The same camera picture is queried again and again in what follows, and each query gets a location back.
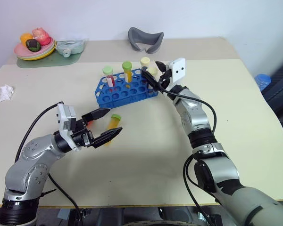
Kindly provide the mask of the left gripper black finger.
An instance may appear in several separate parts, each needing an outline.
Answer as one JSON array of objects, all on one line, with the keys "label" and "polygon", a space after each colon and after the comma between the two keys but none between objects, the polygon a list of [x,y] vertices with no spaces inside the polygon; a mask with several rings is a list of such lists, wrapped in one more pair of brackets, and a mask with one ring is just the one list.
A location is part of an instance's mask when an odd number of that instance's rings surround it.
[{"label": "left gripper black finger", "polygon": [[101,133],[99,137],[93,139],[93,147],[98,148],[110,142],[121,132],[122,129],[123,129],[122,127],[118,127],[118,128],[109,129]]},{"label": "left gripper black finger", "polygon": [[99,109],[96,109],[94,111],[91,111],[89,113],[86,113],[86,114],[82,115],[82,120],[85,123],[89,123],[90,121],[94,121],[94,120],[97,120],[99,118],[102,118],[109,111],[110,111],[109,108],[99,108]]}]

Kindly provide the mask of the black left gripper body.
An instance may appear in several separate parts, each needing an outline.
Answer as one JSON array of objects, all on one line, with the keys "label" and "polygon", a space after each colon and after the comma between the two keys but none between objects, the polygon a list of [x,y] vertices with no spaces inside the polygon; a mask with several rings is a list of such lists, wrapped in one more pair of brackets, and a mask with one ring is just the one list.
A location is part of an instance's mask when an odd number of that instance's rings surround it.
[{"label": "black left gripper body", "polygon": [[73,130],[72,139],[78,147],[90,147],[94,144],[92,132],[88,130],[83,119],[76,121],[75,130]]}]

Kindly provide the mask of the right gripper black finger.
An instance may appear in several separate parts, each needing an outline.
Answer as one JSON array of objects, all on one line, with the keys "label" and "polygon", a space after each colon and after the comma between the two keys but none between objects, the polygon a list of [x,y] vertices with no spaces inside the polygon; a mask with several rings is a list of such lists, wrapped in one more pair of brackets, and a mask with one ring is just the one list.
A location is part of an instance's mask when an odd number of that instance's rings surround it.
[{"label": "right gripper black finger", "polygon": [[150,72],[148,72],[145,69],[141,70],[142,76],[147,80],[148,84],[152,87],[154,91],[161,91],[159,87],[159,83],[156,81],[156,79],[151,75]]},{"label": "right gripper black finger", "polygon": [[163,63],[163,62],[160,62],[160,61],[155,61],[158,69],[164,73],[166,71],[166,65]]}]

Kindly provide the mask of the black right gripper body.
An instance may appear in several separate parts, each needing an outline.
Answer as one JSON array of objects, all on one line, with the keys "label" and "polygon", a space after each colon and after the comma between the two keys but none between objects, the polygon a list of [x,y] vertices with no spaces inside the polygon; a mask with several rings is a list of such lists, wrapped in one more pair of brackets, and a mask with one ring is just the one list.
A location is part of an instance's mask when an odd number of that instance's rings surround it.
[{"label": "black right gripper body", "polygon": [[168,69],[163,72],[158,80],[157,90],[163,91],[166,90],[170,84],[170,78],[172,77],[172,70]]}]

